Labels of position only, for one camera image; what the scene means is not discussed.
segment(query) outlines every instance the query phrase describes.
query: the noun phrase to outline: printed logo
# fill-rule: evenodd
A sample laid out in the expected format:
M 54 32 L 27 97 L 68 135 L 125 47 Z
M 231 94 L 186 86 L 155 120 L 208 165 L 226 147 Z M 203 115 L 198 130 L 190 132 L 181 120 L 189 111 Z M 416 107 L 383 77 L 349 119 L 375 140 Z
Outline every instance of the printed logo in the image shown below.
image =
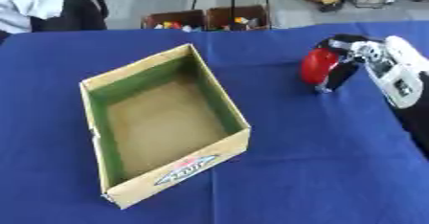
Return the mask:
M 219 155 L 204 156 L 200 158 L 189 158 L 178 164 L 175 170 L 165 175 L 159 181 L 155 183 L 155 186 L 181 180 L 196 174 L 200 169 L 207 166 Z

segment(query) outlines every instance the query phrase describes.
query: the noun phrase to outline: blue tablecloth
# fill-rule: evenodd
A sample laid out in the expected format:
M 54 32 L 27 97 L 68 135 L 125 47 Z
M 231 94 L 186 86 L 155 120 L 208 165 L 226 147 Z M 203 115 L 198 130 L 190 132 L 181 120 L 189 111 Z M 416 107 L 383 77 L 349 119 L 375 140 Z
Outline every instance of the blue tablecloth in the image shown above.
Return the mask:
M 429 23 L 249 33 L 21 34 L 0 48 L 1 223 L 429 223 L 429 167 L 364 70 L 315 96 L 300 60 L 338 33 L 397 34 L 429 54 Z M 249 149 L 126 211 L 100 197 L 84 78 L 193 43 L 253 126 Z

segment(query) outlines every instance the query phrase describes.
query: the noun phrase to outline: gray floor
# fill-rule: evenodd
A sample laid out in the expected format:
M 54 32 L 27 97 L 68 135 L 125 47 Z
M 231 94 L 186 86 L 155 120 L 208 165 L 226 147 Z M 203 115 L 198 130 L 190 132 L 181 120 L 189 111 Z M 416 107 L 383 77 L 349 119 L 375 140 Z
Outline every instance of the gray floor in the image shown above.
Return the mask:
M 192 0 L 106 0 L 111 14 L 110 29 L 138 29 L 142 16 L 156 12 L 183 11 Z M 317 6 L 304 0 L 271 0 L 273 23 L 278 28 L 294 28 L 319 23 L 353 21 L 429 20 L 429 3 L 397 0 L 383 9 L 357 9 L 348 3 L 337 12 L 321 13 Z M 237 0 L 238 5 L 262 4 L 264 0 Z M 197 8 L 229 6 L 230 0 L 198 0 Z

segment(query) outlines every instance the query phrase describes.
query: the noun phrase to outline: colorful toy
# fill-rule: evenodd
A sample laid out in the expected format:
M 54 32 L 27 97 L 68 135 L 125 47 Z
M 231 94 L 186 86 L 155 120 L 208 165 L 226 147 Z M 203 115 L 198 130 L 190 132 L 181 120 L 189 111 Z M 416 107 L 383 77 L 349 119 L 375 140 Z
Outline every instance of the colorful toy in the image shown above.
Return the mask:
M 172 23 L 171 22 L 169 22 L 169 21 L 165 21 L 164 22 L 164 28 L 165 29 L 170 29 L 172 27 Z

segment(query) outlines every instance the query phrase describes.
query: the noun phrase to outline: red ball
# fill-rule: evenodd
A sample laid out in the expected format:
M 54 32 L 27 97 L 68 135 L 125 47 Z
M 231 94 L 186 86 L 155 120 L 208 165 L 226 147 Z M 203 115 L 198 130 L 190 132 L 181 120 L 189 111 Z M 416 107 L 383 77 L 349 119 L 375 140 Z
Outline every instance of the red ball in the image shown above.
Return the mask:
M 319 84 L 325 80 L 330 68 L 338 62 L 338 55 L 324 48 L 308 53 L 301 65 L 301 78 L 310 84 Z

